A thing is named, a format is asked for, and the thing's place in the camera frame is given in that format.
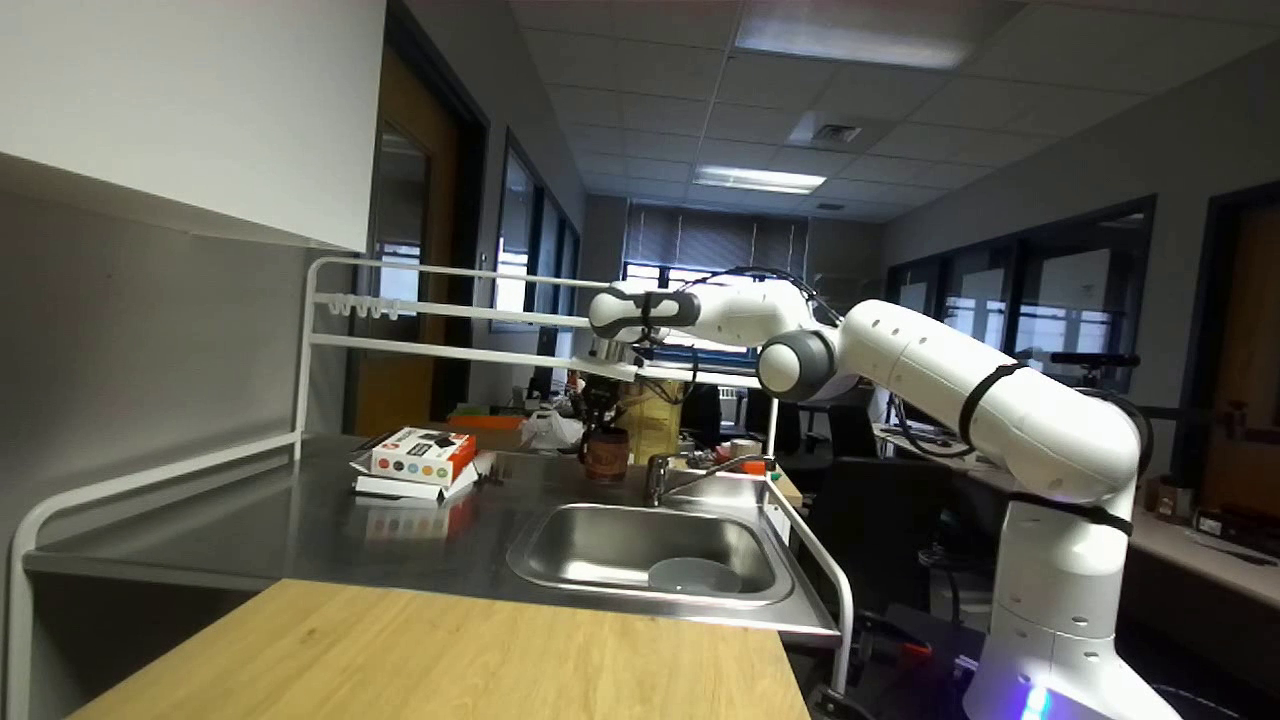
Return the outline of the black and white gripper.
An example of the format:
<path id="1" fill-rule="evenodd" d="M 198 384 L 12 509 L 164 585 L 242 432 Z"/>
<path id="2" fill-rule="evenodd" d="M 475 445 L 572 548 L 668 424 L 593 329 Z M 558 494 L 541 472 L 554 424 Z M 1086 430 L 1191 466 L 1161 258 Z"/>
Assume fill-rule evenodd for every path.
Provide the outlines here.
<path id="1" fill-rule="evenodd" d="M 631 384 L 643 368 L 643 340 L 634 334 L 589 340 L 593 381 Z"/>

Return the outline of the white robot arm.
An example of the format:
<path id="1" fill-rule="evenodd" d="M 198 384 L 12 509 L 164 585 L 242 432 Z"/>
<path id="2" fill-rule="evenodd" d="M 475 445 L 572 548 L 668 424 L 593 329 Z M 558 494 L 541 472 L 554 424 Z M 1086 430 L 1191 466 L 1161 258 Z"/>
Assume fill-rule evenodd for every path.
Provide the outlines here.
<path id="1" fill-rule="evenodd" d="M 858 302 L 818 322 L 791 282 L 611 284 L 589 302 L 589 329 L 750 350 L 776 399 L 867 381 L 946 432 L 901 430 L 901 445 L 1007 482 L 991 620 L 958 700 L 967 720 L 1178 720 L 1115 652 L 1142 466 L 1141 424 L 1121 404 L 903 303 Z"/>

